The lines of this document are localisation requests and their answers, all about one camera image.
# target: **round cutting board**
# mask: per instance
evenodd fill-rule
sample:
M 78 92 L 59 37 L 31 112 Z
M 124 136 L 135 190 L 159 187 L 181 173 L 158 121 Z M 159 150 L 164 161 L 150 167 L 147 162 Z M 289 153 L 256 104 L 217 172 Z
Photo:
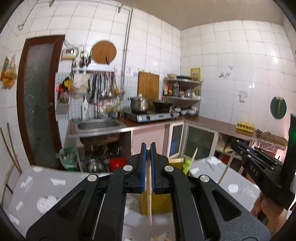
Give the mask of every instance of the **round cutting board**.
M 116 56 L 116 47 L 108 40 L 99 41 L 91 48 L 91 56 L 98 64 L 106 64 L 106 56 L 108 56 L 111 63 Z
M 279 115 L 278 115 L 278 106 L 279 100 L 278 98 L 274 97 L 270 103 L 270 112 L 272 113 L 273 117 L 276 119 L 282 119 L 286 112 L 287 112 L 287 105 L 284 99 L 281 99 L 280 108 L 279 108 Z

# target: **green plastic bag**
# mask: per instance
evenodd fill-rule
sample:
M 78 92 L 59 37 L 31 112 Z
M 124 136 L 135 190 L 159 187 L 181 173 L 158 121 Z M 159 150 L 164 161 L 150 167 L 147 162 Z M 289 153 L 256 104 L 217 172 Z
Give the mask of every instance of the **green plastic bag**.
M 67 171 L 78 171 L 77 169 L 77 157 L 75 153 L 75 148 L 74 147 L 68 147 L 68 148 L 63 148 L 59 152 L 59 160 L 63 167 Z

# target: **human hand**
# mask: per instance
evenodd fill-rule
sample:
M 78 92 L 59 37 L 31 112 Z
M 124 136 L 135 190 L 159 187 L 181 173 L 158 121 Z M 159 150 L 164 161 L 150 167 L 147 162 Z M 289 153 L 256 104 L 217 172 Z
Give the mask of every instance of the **human hand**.
M 260 196 L 254 203 L 251 214 L 258 218 L 261 211 L 268 218 L 266 227 L 269 229 L 271 237 L 273 237 L 286 222 L 288 211 L 270 198 L 263 197 L 263 193 L 260 193 Z

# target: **silver screw head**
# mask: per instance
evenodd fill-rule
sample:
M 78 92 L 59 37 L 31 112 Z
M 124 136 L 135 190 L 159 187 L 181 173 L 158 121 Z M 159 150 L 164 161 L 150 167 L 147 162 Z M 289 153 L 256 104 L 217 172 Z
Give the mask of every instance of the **silver screw head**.
M 89 175 L 89 176 L 87 177 L 87 180 L 88 180 L 89 182 L 94 182 L 96 179 L 97 179 L 97 176 L 94 175 L 94 174 Z
M 174 170 L 174 167 L 172 167 L 172 166 L 165 166 L 165 170 L 167 172 L 172 172 Z
M 207 175 L 202 175 L 200 177 L 200 180 L 204 183 L 207 183 L 210 180 L 210 178 Z
M 131 165 L 125 165 L 125 166 L 123 167 L 123 169 L 124 169 L 125 171 L 129 172 L 129 171 L 131 171 L 131 170 L 133 169 L 133 167 L 132 167 Z

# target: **ceiling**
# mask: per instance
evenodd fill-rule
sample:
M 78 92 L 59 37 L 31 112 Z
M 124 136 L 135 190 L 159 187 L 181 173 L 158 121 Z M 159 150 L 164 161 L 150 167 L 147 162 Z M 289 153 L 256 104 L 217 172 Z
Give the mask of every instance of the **ceiling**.
M 118 0 L 152 14 L 179 30 L 230 20 L 283 24 L 283 12 L 273 0 Z

